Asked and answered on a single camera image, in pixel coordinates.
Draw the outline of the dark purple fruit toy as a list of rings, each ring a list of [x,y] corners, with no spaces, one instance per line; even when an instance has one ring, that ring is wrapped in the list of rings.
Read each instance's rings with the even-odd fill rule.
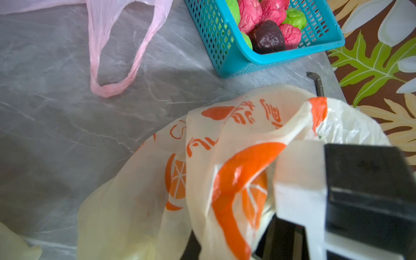
[[[257,25],[249,34],[252,49],[258,54],[276,53],[286,50],[283,33],[272,20]]]

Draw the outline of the small green fruit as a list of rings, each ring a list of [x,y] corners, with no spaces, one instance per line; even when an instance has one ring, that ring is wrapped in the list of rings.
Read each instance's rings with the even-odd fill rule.
[[[244,41],[247,44],[247,46],[252,50],[252,42],[250,40],[250,37],[247,34],[243,33],[243,32],[241,32],[241,35],[244,38]]]

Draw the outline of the green round fruit toy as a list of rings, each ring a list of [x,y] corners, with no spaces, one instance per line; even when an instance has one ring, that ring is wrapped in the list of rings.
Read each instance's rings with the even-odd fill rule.
[[[286,10],[286,19],[283,24],[290,24],[302,31],[306,27],[307,22],[306,15],[302,11],[294,8]]]

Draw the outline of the green cabbage toy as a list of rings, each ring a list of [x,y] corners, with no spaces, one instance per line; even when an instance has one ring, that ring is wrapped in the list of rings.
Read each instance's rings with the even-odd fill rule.
[[[237,0],[226,0],[226,4],[228,8],[230,9],[230,12],[236,22],[237,25],[239,25],[241,21],[241,13],[239,9],[239,4]]]

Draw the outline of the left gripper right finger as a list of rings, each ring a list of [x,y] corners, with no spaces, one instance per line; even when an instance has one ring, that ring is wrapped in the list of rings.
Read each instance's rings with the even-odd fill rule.
[[[305,228],[274,216],[253,253],[253,258],[307,260],[309,251]]]

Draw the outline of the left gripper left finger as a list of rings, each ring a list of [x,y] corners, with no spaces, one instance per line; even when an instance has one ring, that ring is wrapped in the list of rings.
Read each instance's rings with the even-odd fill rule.
[[[200,251],[201,246],[194,232],[191,231],[188,243],[180,260],[199,260]]]

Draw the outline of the small red fruit toy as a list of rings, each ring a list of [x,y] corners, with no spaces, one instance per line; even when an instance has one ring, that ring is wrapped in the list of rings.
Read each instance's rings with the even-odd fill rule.
[[[282,24],[279,28],[284,37],[286,50],[296,49],[301,42],[301,30],[291,24]]]

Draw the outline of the pink red fruit toy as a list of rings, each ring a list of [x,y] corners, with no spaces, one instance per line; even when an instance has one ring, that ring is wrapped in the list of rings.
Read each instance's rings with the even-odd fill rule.
[[[262,7],[258,0],[240,0],[238,6],[240,10],[239,30],[248,35],[261,21]]]

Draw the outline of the yellow plastic bag with fruit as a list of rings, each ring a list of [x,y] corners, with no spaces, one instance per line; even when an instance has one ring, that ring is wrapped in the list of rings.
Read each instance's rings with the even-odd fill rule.
[[[30,247],[19,235],[1,223],[1,260],[39,260],[40,246]]]

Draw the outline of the pale yellow bag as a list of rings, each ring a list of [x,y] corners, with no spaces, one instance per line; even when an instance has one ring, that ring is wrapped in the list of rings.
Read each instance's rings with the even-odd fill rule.
[[[295,141],[388,145],[343,101],[288,84],[194,109],[149,137],[78,213],[79,260],[249,260],[275,214],[275,160]]]

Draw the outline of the teal plastic basket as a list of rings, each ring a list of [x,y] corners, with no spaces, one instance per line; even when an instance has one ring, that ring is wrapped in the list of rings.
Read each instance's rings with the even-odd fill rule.
[[[226,79],[256,72],[345,45],[345,37],[327,1],[290,1],[307,18],[298,48],[271,54],[251,50],[225,1],[185,1],[214,69]]]

